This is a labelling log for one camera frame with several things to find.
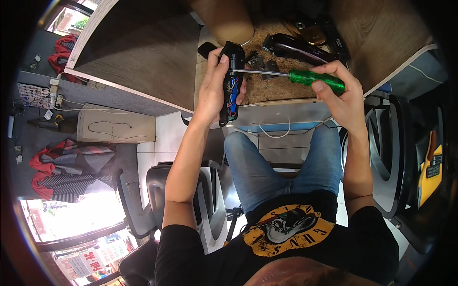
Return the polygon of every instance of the black hair clipper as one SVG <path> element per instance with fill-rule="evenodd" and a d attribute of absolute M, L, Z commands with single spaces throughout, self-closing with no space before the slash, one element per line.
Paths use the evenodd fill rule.
<path fill-rule="evenodd" d="M 239 106 L 235 104 L 235 99 L 242 87 L 243 73 L 233 72 L 232 69 L 245 68 L 245 51 L 239 44 L 227 41 L 219 54 L 219 59 L 223 54 L 229 57 L 229 69 L 223 82 L 224 104 L 219 112 L 219 126 L 221 127 L 226 126 L 229 121 L 237 119 Z"/>

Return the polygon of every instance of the sign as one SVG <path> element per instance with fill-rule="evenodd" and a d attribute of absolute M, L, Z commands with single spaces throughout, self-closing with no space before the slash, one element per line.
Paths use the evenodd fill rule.
<path fill-rule="evenodd" d="M 49 252 L 41 252 L 40 257 L 42 261 L 46 264 L 46 267 L 54 274 L 54 278 L 57 279 L 59 285 L 62 286 L 72 286 L 67 277 L 62 273 L 60 267 L 57 265 L 56 260 L 54 260 L 53 255 Z"/>
<path fill-rule="evenodd" d="M 60 268 L 62 273 L 64 273 L 68 280 L 74 280 L 79 277 L 78 274 L 76 274 L 76 272 L 73 270 L 73 267 L 71 266 L 70 262 L 68 262 L 67 258 L 61 258 L 55 261 L 57 266 Z"/>
<path fill-rule="evenodd" d="M 99 249 L 91 249 L 79 255 L 68 257 L 68 263 L 79 277 L 86 277 L 102 270 L 105 265 L 126 256 L 129 252 L 123 240 L 104 245 Z"/>
<path fill-rule="evenodd" d="M 38 234 L 45 234 L 46 228 L 44 227 L 43 221 L 41 220 L 40 209 L 30 209 L 33 224 L 37 228 Z"/>
<path fill-rule="evenodd" d="M 71 264 L 73 270 L 79 277 L 89 276 L 92 272 L 89 272 L 85 266 L 83 260 L 79 255 L 67 258 L 68 262 Z"/>
<path fill-rule="evenodd" d="M 80 254 L 80 258 L 91 273 L 102 270 L 102 268 L 105 268 L 105 265 L 107 265 L 95 250 Z"/>
<path fill-rule="evenodd" d="M 124 241 L 122 241 L 121 239 L 97 249 L 97 252 L 100 255 L 100 257 L 105 261 L 104 265 L 108 265 L 113 261 L 123 258 L 129 253 L 127 251 Z"/>

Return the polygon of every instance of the wooden shelf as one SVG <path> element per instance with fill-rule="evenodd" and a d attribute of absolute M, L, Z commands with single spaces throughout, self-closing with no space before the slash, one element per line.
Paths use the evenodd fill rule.
<path fill-rule="evenodd" d="M 65 71 L 192 113 L 199 29 L 177 1 L 103 0 Z"/>
<path fill-rule="evenodd" d="M 388 81 L 396 69 L 432 41 L 407 0 L 331 0 L 329 4 L 350 51 L 350 71 L 365 94 Z"/>

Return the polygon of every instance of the blue panel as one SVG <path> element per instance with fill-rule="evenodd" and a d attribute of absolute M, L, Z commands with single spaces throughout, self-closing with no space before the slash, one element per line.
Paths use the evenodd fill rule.
<path fill-rule="evenodd" d="M 317 126 L 321 122 L 302 122 L 302 123 L 291 123 L 291 130 L 310 130 L 313 127 Z M 248 132 L 248 129 L 251 129 L 253 133 L 262 132 L 261 128 L 258 125 L 253 126 L 241 126 L 237 127 L 240 130 Z M 288 131 L 289 124 L 267 124 L 262 125 L 262 128 L 266 132 L 273 132 L 273 131 Z"/>

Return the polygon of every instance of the screwdriver shaft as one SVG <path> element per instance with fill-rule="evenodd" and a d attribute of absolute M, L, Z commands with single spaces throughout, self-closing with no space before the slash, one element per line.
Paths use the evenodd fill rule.
<path fill-rule="evenodd" d="M 271 76 L 288 76 L 288 73 L 279 71 L 267 71 L 267 70 L 243 70 L 243 69 L 232 69 L 233 72 L 246 72 L 251 74 L 262 74 Z"/>

